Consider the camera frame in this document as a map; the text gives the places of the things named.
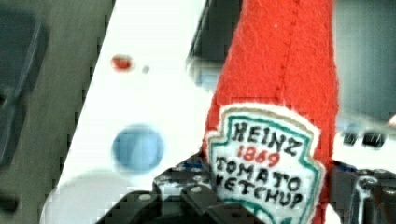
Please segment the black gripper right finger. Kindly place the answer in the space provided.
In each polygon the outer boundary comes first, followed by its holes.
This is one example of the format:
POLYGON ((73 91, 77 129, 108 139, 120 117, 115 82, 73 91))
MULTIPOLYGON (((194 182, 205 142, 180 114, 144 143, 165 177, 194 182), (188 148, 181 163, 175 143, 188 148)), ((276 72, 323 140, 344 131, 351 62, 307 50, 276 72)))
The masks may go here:
POLYGON ((337 161, 330 184, 329 203, 341 224, 396 224, 394 173, 337 161))

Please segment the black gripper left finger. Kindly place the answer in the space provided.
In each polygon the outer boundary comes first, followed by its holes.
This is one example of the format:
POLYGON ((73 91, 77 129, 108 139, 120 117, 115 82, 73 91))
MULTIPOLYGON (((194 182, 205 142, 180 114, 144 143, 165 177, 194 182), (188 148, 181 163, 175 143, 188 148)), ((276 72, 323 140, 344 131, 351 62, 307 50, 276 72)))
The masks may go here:
POLYGON ((152 190, 126 194, 96 224, 265 224, 240 203, 212 189, 208 165, 193 155, 152 182, 152 190))

